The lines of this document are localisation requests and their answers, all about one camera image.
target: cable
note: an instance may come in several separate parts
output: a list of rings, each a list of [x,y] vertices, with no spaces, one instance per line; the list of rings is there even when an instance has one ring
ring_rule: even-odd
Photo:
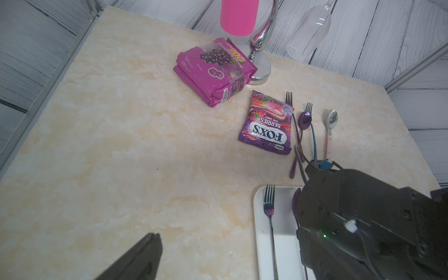
[[[386,278],[383,276],[383,274],[379,271],[379,269],[376,267],[376,265],[373,264],[372,260],[369,257],[369,250],[367,249],[366,240],[364,239],[363,233],[360,229],[357,230],[359,237],[362,240],[362,245],[364,246],[364,251],[366,253],[367,261],[369,262],[370,266],[373,268],[373,272],[380,278],[381,280],[386,280]]]
[[[302,150],[298,145],[294,145],[294,148],[295,148],[295,146],[298,147],[298,149],[299,149],[299,151],[300,151],[299,155],[301,154],[301,155],[303,156],[303,158],[305,159],[306,163],[308,163],[308,164],[311,165],[314,169],[316,169],[317,171],[319,171],[319,169],[317,169],[313,164],[311,164],[311,162],[306,158],[305,154],[303,154],[303,150]]]
[[[342,166],[340,166],[336,161],[333,161],[332,164],[334,164],[340,170],[343,170]]]

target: silver spoon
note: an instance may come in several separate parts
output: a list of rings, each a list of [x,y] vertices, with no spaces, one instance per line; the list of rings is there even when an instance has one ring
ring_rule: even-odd
[[[337,123],[337,112],[335,109],[332,109],[328,112],[327,116],[323,120],[323,123],[325,124],[328,135],[327,135],[327,153],[325,158],[330,159],[332,155],[332,129],[335,128]]]

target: white plate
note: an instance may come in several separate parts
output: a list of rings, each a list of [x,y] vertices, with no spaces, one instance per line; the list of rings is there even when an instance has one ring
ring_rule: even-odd
[[[258,275],[260,280],[274,279],[271,230],[269,219],[264,214],[263,199],[266,187],[260,188],[254,196],[255,240],[257,243]],[[276,246],[279,280],[305,280],[305,269],[300,260],[299,240],[296,238],[297,223],[291,210],[291,200],[296,187],[276,186],[274,200],[274,242]],[[307,269],[308,279],[316,277]]]

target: pink candy package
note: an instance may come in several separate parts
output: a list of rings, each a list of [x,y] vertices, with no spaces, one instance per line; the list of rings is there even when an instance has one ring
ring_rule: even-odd
[[[238,140],[281,155],[291,151],[293,107],[252,91],[249,114]]]
[[[174,72],[210,107],[228,100],[250,81],[255,65],[230,41],[215,41],[177,56]]]

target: lamp base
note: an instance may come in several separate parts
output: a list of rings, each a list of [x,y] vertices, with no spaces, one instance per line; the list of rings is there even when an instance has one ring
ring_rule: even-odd
[[[239,48],[246,57],[249,56],[250,47],[248,45],[237,45],[237,48]],[[252,76],[252,80],[249,84],[259,85],[266,82],[269,74],[271,74],[271,63],[263,52],[257,52],[255,55],[254,65],[258,68],[258,70]]]

